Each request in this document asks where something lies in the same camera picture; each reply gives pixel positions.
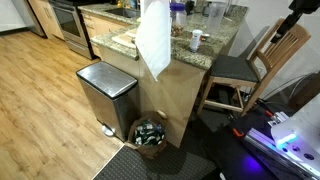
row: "trash can lid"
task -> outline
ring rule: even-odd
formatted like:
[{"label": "trash can lid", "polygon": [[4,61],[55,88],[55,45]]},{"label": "trash can lid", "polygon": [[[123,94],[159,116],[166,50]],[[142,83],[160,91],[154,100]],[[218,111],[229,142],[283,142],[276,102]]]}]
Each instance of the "trash can lid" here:
[{"label": "trash can lid", "polygon": [[132,76],[102,61],[79,70],[77,76],[110,98],[125,93],[138,82]]}]

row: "white towel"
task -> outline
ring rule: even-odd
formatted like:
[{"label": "white towel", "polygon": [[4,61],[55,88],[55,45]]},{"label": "white towel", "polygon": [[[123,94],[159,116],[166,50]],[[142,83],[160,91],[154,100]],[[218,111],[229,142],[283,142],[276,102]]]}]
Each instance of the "white towel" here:
[{"label": "white towel", "polygon": [[145,12],[137,30],[136,45],[156,81],[171,61],[171,29],[168,0],[142,0]]}]

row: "stainless steel oven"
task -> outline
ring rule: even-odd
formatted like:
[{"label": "stainless steel oven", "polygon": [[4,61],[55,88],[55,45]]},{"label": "stainless steel oven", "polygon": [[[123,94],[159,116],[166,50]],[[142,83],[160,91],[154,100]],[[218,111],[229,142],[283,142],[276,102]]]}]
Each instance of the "stainless steel oven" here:
[{"label": "stainless steel oven", "polygon": [[62,34],[66,40],[68,47],[89,58],[93,58],[91,45],[89,43],[88,35],[81,24],[77,6],[58,2],[56,0],[49,0],[58,24],[61,28]]}]

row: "white wall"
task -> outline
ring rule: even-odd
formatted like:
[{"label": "white wall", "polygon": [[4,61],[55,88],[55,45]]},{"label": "white wall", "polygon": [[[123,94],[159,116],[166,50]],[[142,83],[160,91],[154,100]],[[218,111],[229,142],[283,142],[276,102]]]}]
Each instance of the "white wall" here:
[{"label": "white wall", "polygon": [[26,27],[11,0],[0,0],[0,32]]},{"label": "white wall", "polygon": [[[288,8],[291,2],[292,0],[239,0],[238,5],[249,7],[249,12],[229,55],[239,56],[263,27],[272,26],[280,17],[286,18],[292,12]],[[311,15],[303,15],[298,23],[312,37],[277,73],[260,96],[262,98],[294,77],[320,70],[320,9]]]}]

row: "wooden chair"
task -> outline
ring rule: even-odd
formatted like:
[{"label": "wooden chair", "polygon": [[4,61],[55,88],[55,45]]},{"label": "wooden chair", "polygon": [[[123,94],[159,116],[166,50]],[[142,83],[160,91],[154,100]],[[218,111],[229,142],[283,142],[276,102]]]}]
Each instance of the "wooden chair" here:
[{"label": "wooden chair", "polygon": [[[267,32],[260,44],[253,51],[249,60],[220,55],[211,67],[211,74],[204,90],[197,114],[200,114],[203,106],[210,105],[223,109],[237,111],[243,116],[259,98],[265,87],[279,71],[279,69],[304,45],[311,37],[300,25],[293,26],[287,34],[277,43],[270,40],[284,19],[279,19]],[[259,58],[266,69],[266,74],[261,77],[254,61]],[[232,106],[214,102],[207,99],[210,89],[215,84],[228,85],[235,89],[239,106]],[[254,88],[249,100],[245,104],[240,95],[240,87]]]}]

